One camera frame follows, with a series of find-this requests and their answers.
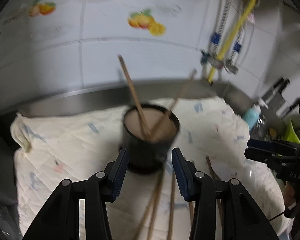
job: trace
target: fruit decal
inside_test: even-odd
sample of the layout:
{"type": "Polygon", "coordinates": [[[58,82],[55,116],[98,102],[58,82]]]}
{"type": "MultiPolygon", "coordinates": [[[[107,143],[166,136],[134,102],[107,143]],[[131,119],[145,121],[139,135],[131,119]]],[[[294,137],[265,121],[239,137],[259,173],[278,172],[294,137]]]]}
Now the fruit decal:
{"type": "Polygon", "coordinates": [[[47,15],[56,9],[56,4],[53,2],[39,3],[42,0],[34,0],[33,5],[29,10],[29,16],[34,17],[39,14],[47,15]]]}
{"type": "Polygon", "coordinates": [[[154,20],[151,15],[151,9],[145,9],[140,12],[133,12],[128,18],[128,23],[132,28],[149,30],[153,36],[161,36],[166,32],[166,27],[154,20]]]}

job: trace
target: soap dispenser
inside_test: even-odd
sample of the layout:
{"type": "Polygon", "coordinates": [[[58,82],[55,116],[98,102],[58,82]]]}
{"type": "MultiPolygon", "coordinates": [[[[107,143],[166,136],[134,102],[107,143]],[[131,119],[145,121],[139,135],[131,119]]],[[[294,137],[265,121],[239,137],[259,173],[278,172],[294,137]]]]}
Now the soap dispenser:
{"type": "Polygon", "coordinates": [[[261,99],[258,99],[258,103],[254,104],[247,112],[244,113],[242,119],[245,120],[249,126],[249,131],[255,126],[257,123],[259,116],[261,114],[260,106],[264,106],[268,108],[267,104],[261,99]]]}

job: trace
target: screw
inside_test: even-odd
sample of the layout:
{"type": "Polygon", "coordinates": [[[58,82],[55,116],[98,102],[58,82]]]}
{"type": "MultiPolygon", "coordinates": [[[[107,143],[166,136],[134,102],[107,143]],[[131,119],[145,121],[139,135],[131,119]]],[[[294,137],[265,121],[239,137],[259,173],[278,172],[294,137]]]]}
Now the screw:
{"type": "Polygon", "coordinates": [[[62,182],[61,182],[61,185],[62,186],[68,186],[70,184],[70,180],[69,179],[64,179],[62,182]]]}
{"type": "Polygon", "coordinates": [[[105,176],[106,174],[103,172],[103,171],[99,171],[97,174],[96,174],[96,176],[97,176],[97,178],[103,178],[104,176],[105,176]]]}
{"type": "Polygon", "coordinates": [[[230,182],[232,185],[235,185],[235,186],[239,185],[239,181],[237,179],[231,179],[230,182]]]}
{"type": "Polygon", "coordinates": [[[197,171],[195,173],[195,176],[198,177],[198,178],[203,178],[204,177],[204,173],[202,171],[197,171]]]}

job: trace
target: chopstick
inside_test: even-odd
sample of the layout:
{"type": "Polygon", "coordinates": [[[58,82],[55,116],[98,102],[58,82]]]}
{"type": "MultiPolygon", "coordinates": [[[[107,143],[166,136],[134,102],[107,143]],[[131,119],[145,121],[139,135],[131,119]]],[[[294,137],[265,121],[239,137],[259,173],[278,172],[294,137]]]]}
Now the chopstick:
{"type": "Polygon", "coordinates": [[[180,97],[183,96],[183,94],[186,92],[189,84],[191,83],[191,81],[194,78],[194,75],[197,73],[196,69],[193,69],[189,79],[186,81],[186,83],[182,86],[182,88],[180,89],[179,93],[177,94],[177,96],[174,98],[172,104],[169,107],[169,110],[165,111],[164,115],[156,122],[156,124],[154,125],[154,127],[151,129],[150,131],[150,139],[153,139],[154,136],[156,135],[156,133],[158,132],[160,126],[163,124],[163,120],[165,120],[167,117],[169,118],[170,115],[172,114],[172,110],[173,108],[176,106],[176,104],[178,103],[178,100],[180,97]]]}
{"type": "Polygon", "coordinates": [[[130,75],[129,75],[129,73],[128,73],[126,64],[124,63],[124,60],[123,60],[123,58],[122,58],[121,55],[117,55],[117,56],[118,56],[118,59],[119,59],[119,61],[120,61],[120,64],[121,64],[121,68],[122,68],[122,70],[123,70],[123,73],[124,73],[124,75],[126,76],[126,79],[127,79],[127,82],[128,82],[129,89],[130,89],[130,91],[131,91],[131,94],[132,94],[134,103],[135,103],[135,105],[136,105],[136,107],[137,107],[137,110],[138,110],[139,115],[140,115],[140,118],[141,118],[141,123],[140,123],[140,125],[141,125],[141,131],[143,131],[143,127],[144,127],[145,130],[146,130],[146,138],[147,138],[147,139],[150,139],[150,138],[151,138],[150,128],[149,128],[149,126],[148,126],[148,124],[147,124],[146,117],[145,117],[145,115],[144,115],[144,113],[143,113],[142,106],[141,106],[141,104],[140,104],[140,102],[139,102],[137,92],[136,92],[136,90],[135,90],[135,88],[134,88],[134,86],[133,86],[133,83],[132,83],[132,80],[131,80],[130,75]]]}
{"type": "Polygon", "coordinates": [[[173,213],[174,213],[174,195],[176,191],[176,179],[175,174],[172,174],[171,182],[171,196],[170,196],[170,215],[169,215],[169,228],[167,234],[167,240],[172,240],[172,229],[173,229],[173,213]]]}
{"type": "Polygon", "coordinates": [[[162,171],[161,171],[161,174],[160,174],[160,182],[158,184],[157,194],[155,195],[155,199],[154,199],[154,206],[153,206],[153,210],[152,210],[150,226],[149,226],[149,229],[148,229],[147,240],[150,240],[152,238],[152,234],[153,234],[155,217],[157,216],[159,200],[160,200],[161,191],[162,191],[163,174],[164,174],[164,168],[162,168],[162,171]]]}
{"type": "Polygon", "coordinates": [[[194,215],[193,202],[189,202],[189,212],[190,212],[190,222],[191,222],[191,226],[192,226],[193,215],[194,215]]]}
{"type": "Polygon", "coordinates": [[[146,209],[145,209],[145,211],[144,211],[144,213],[142,215],[141,221],[140,221],[140,223],[138,225],[137,231],[136,231],[136,233],[135,233],[135,235],[134,235],[134,237],[133,237],[132,240],[137,240],[139,238],[139,235],[140,235],[140,232],[141,232],[141,230],[143,228],[143,225],[146,222],[146,219],[147,219],[147,217],[148,217],[148,215],[150,213],[150,208],[153,206],[154,199],[156,198],[156,195],[158,193],[158,186],[159,186],[161,180],[162,180],[162,176],[159,175],[158,180],[157,180],[157,184],[156,184],[155,189],[154,189],[154,191],[152,193],[151,199],[150,199],[148,205],[146,206],[146,209]]]}
{"type": "MultiPolygon", "coordinates": [[[[206,159],[207,159],[207,163],[208,163],[208,166],[209,166],[210,175],[213,179],[216,179],[215,173],[214,173],[214,171],[212,169],[212,166],[211,166],[211,161],[210,161],[209,156],[206,156],[206,159]]],[[[220,216],[221,224],[222,224],[223,213],[222,213],[222,207],[221,207],[221,200],[220,199],[217,199],[217,205],[218,205],[219,216],[220,216]]]]}

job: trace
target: blue gripper pad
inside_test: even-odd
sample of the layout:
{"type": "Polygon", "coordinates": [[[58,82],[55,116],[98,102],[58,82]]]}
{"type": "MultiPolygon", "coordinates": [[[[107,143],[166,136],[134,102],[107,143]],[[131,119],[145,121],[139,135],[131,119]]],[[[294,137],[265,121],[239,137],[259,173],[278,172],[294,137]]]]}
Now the blue gripper pad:
{"type": "Polygon", "coordinates": [[[171,158],[181,196],[188,201],[194,194],[193,176],[179,148],[172,150],[171,158]]]}
{"type": "Polygon", "coordinates": [[[128,168],[129,154],[126,149],[121,149],[110,173],[107,181],[107,188],[110,189],[110,198],[112,201],[119,196],[123,184],[124,176],[128,168]]]}

